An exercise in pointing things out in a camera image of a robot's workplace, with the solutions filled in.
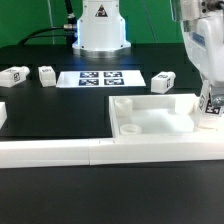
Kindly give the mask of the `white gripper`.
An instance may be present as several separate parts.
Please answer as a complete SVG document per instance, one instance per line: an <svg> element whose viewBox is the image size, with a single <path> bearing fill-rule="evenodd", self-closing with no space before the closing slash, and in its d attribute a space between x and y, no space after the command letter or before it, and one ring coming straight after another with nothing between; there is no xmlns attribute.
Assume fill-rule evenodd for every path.
<svg viewBox="0 0 224 224"><path fill-rule="evenodd" d="M198 19L193 30L183 30L182 35L189 60L213 85L210 91L211 104L215 107L224 106L223 16L212 15Z"/></svg>

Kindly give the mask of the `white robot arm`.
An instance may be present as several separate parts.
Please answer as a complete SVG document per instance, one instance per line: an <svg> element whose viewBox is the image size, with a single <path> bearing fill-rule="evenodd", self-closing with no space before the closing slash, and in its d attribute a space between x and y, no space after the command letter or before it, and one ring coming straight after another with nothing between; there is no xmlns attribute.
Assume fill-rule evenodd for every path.
<svg viewBox="0 0 224 224"><path fill-rule="evenodd" d="M210 86L211 104L224 106L224 0L170 0L189 60Z"/></svg>

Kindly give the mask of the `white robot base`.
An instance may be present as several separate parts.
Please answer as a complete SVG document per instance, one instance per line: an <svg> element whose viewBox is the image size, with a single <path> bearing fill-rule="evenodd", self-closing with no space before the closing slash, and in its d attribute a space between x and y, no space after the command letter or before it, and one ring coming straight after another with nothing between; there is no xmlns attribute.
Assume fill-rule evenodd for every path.
<svg viewBox="0 0 224 224"><path fill-rule="evenodd" d="M112 58L130 51L126 23L120 15L119 0L83 0L77 21L73 53L91 58Z"/></svg>

